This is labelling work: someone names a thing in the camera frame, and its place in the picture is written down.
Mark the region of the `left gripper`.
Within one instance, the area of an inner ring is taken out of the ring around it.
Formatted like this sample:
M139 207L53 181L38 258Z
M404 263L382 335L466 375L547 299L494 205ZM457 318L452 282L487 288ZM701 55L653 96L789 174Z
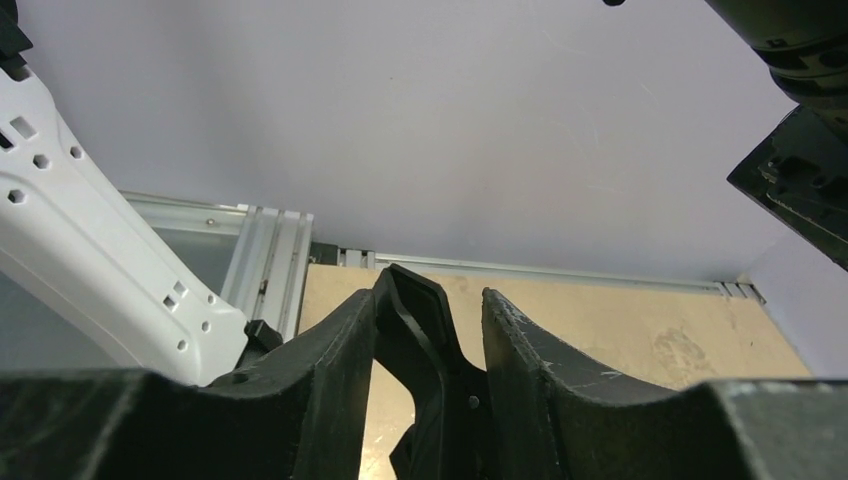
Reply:
M847 266L847 4L712 1L795 107L727 180Z

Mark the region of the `black round-base mic stand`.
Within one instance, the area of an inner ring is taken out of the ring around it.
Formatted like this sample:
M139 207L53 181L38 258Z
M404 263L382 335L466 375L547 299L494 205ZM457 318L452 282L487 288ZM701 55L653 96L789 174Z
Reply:
M374 358L414 403L413 423L389 456L397 478L501 478L488 379L462 353L444 289L392 264L373 292Z

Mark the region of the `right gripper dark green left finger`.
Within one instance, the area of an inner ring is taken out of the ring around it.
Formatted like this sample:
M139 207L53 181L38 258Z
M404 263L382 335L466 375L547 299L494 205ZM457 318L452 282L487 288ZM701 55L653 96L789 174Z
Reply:
M361 289L304 334L206 387L142 369L1 378L5 479L354 479L376 301Z

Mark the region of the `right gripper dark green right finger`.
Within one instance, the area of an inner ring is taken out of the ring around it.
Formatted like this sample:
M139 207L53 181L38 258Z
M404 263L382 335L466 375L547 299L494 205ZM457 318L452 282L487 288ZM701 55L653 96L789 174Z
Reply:
M670 390L607 366L482 293L507 479L843 479L847 384L719 379Z

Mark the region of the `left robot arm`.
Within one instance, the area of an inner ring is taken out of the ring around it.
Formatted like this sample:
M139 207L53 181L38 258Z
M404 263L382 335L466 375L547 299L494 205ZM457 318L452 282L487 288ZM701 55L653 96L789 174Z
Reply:
M847 274L728 182L790 110L704 1L18 1L1 269L115 365L205 385L250 304L127 191L393 256L749 280L817 377Z

